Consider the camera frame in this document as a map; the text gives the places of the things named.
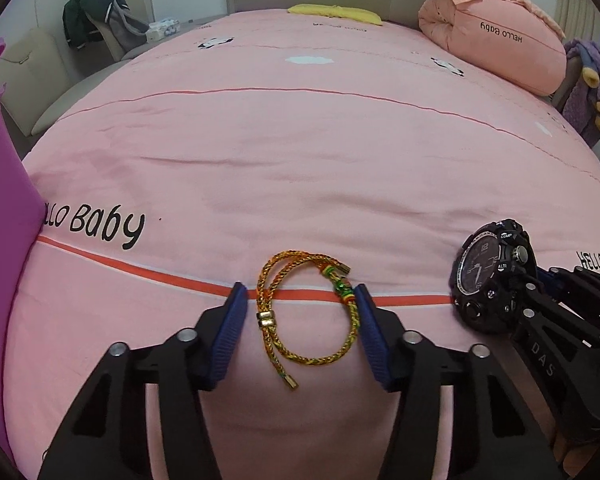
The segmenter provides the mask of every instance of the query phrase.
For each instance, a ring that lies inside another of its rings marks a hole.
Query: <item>wristwatch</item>
[[[518,222],[507,219],[487,224],[467,239],[454,261],[449,286],[462,320],[478,332],[495,334],[513,328],[517,290],[537,280],[529,236]]]

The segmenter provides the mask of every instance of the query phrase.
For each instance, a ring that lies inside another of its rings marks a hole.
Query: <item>watch face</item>
[[[480,233],[462,255],[458,266],[458,288],[469,296],[480,290],[493,276],[500,259],[500,244],[496,235],[490,232]]]

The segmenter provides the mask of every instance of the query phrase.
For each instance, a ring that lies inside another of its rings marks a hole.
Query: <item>bracelet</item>
[[[273,278],[269,288],[266,287],[266,281],[269,277],[271,269],[280,261],[288,260],[291,261],[278,272]],[[314,264],[320,273],[331,280],[333,283],[333,289],[335,293],[340,297],[340,301],[347,309],[351,322],[351,329],[349,335],[345,339],[341,348],[334,354],[325,357],[302,357],[288,350],[280,338],[278,337],[278,330],[276,326],[276,316],[273,312],[272,302],[275,290],[280,286],[280,283],[285,276],[291,272],[291,270],[299,267],[303,264],[312,263]],[[310,366],[322,366],[333,362],[343,357],[344,354],[349,351],[351,345],[358,336],[358,329],[360,328],[360,317],[358,315],[358,306],[356,305],[356,297],[353,293],[353,288],[346,275],[350,272],[350,268],[326,254],[312,254],[304,251],[283,251],[273,256],[267,264],[262,268],[260,277],[258,278],[258,285],[256,286],[256,304],[258,312],[256,317],[258,319],[258,326],[262,330],[262,338],[264,340],[264,348],[267,352],[269,360],[273,364],[280,377],[282,377],[286,384],[295,390],[298,387],[290,375],[285,371],[285,368],[277,358],[274,347],[278,349],[280,354],[295,363],[310,365]]]

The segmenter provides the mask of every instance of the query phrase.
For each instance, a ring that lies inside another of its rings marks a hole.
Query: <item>hanging cord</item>
[[[291,259],[291,261],[285,264],[285,266],[275,275],[271,281],[271,284],[269,285],[269,288],[267,288],[266,281],[269,277],[271,269],[280,261],[288,259]],[[346,307],[351,320],[351,330],[349,330],[349,335],[347,335],[347,338],[345,339],[340,350],[338,350],[335,354],[325,357],[302,357],[289,351],[278,337],[276,316],[271,306],[273,302],[273,295],[282,280],[284,280],[285,276],[296,267],[307,263],[314,264],[316,267],[318,267],[318,270],[320,270],[320,273],[323,276],[331,280],[331,283],[333,283],[333,289],[340,297],[340,301],[344,307]],[[267,356],[269,356],[271,364],[273,364],[273,367],[276,369],[280,377],[285,380],[286,384],[292,390],[295,390],[298,387],[298,383],[294,381],[293,377],[286,373],[285,368],[280,363],[274,352],[274,347],[277,348],[278,352],[280,352],[280,354],[289,361],[303,365],[322,366],[336,362],[338,359],[340,359],[344,354],[347,353],[347,351],[349,351],[351,345],[356,340],[358,329],[360,328],[360,317],[358,316],[358,306],[356,305],[356,297],[353,294],[353,288],[351,283],[349,283],[349,280],[345,277],[350,270],[351,269],[349,269],[349,267],[347,267],[345,264],[339,262],[335,258],[327,256],[326,254],[311,254],[305,253],[304,251],[283,251],[273,256],[260,272],[258,285],[256,286],[256,303],[258,306],[256,317],[258,318],[258,325],[262,330],[264,348],[267,351]]]

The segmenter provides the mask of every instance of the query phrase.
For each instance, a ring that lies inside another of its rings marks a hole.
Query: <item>pink comforter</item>
[[[214,38],[234,39],[198,47]],[[122,67],[25,165],[49,213],[14,302],[4,400],[30,479],[109,344],[163,342],[233,282],[253,289],[281,250],[340,259],[405,327],[462,350],[485,339],[460,324],[446,282],[481,225],[517,219],[541,266],[600,267],[600,164],[580,137],[528,92],[398,25],[229,16]],[[338,349],[348,320],[328,282],[312,268],[284,288],[274,308],[288,348]],[[506,340],[488,344],[550,432]],[[284,364],[295,392],[270,365],[251,304],[226,380],[202,397],[225,480],[375,478],[398,399],[374,382],[362,346],[327,367]]]

